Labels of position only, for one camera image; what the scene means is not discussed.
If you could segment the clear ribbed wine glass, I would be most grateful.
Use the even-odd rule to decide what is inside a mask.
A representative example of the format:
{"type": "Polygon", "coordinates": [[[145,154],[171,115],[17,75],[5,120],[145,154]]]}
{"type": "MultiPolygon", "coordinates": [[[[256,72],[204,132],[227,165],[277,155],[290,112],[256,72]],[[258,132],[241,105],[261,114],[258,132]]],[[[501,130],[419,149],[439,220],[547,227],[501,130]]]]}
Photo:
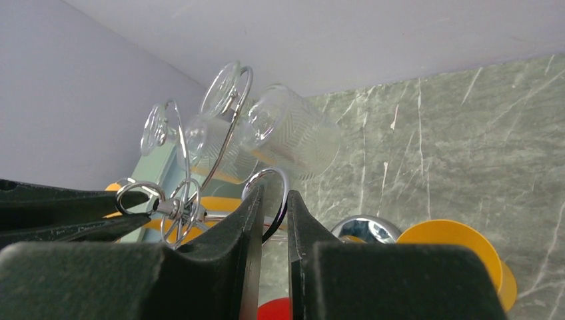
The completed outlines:
{"type": "MultiPolygon", "coordinates": [[[[230,123],[218,119],[203,119],[193,117],[185,125],[184,137],[191,173],[206,177],[219,156],[219,152],[229,130],[230,123]]],[[[187,168],[181,149],[181,136],[178,127],[167,118],[167,104],[156,104],[151,109],[144,124],[140,142],[140,151],[148,156],[157,147],[167,141],[179,147],[177,164],[182,169],[187,168]]],[[[239,146],[237,134],[233,134],[227,145],[213,179],[233,184],[244,183],[255,171],[258,160],[239,146]]]]}
{"type": "Polygon", "coordinates": [[[201,116],[218,118],[228,110],[239,116],[236,144],[260,162],[308,181],[324,173],[340,148],[340,128],[326,113],[280,83],[265,87],[255,101],[248,94],[250,67],[230,61],[210,84],[201,116]]]}

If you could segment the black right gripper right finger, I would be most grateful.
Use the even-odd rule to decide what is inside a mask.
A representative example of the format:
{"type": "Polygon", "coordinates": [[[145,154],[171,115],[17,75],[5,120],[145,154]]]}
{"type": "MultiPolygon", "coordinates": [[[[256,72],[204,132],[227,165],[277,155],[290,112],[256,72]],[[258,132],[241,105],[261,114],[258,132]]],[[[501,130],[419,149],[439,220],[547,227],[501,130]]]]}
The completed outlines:
{"type": "Polygon", "coordinates": [[[487,269],[459,245],[337,239],[287,198],[292,319],[505,319],[487,269]]]}

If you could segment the red plastic goblet back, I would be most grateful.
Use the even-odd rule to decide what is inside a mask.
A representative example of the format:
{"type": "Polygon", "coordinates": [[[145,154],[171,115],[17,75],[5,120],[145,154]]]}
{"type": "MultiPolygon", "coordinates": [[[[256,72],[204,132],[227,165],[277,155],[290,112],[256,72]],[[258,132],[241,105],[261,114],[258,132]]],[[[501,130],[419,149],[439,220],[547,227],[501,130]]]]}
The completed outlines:
{"type": "Polygon", "coordinates": [[[258,320],[291,320],[291,306],[288,297],[282,297],[262,304],[257,311],[258,320]]]}

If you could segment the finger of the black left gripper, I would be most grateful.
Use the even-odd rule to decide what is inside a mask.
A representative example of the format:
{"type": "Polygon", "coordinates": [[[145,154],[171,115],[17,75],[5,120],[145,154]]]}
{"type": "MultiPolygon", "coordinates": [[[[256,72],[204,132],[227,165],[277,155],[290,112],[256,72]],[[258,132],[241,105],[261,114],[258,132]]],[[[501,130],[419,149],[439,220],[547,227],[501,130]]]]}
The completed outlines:
{"type": "Polygon", "coordinates": [[[148,215],[134,214],[102,218],[88,223],[2,231],[1,248],[18,242],[116,242],[150,221],[148,215]]]}
{"type": "Polygon", "coordinates": [[[118,211],[116,196],[2,179],[1,230],[95,222],[118,211]]]}

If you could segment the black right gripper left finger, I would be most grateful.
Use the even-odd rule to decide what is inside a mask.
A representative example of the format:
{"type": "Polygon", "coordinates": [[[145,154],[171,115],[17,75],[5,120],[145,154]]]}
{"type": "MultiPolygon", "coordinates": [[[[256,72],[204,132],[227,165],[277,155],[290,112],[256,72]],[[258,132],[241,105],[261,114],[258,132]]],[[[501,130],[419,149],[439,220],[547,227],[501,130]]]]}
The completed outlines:
{"type": "Polygon", "coordinates": [[[2,319],[256,319],[264,189],[173,250],[21,242],[1,251],[2,319]]]}

